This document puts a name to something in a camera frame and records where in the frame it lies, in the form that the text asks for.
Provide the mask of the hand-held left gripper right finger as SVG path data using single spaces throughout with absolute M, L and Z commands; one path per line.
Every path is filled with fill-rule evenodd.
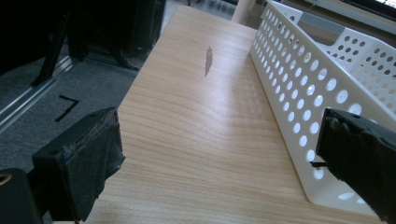
M 327 108 L 317 167 L 346 182 L 388 224 L 396 224 L 396 132 L 346 111 Z

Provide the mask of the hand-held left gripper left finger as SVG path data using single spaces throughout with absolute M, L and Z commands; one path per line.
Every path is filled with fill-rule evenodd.
M 54 221 L 85 221 L 124 160 L 117 109 L 85 116 L 33 155 L 39 210 Z

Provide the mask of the white perforated plastic basket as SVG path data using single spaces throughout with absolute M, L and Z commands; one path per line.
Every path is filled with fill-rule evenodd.
M 270 1 L 250 55 L 308 200 L 372 215 L 350 186 L 311 163 L 328 107 L 396 132 L 396 48 Z

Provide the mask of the dark cabinet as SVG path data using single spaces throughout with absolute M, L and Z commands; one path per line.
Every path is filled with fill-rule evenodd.
M 73 0 L 116 49 L 152 49 L 158 40 L 166 0 Z

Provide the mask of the pale round table leg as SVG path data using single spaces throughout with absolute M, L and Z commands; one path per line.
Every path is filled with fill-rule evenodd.
M 256 0 L 238 0 L 232 21 L 245 24 L 248 20 L 249 12 L 253 9 Z

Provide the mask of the metal floor rail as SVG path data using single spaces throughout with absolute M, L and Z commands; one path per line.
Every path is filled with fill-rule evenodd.
M 36 87 L 29 86 L 9 104 L 0 109 L 0 133 L 3 133 L 21 115 L 40 100 L 73 67 L 72 59 L 64 56 L 55 66 L 52 77 Z

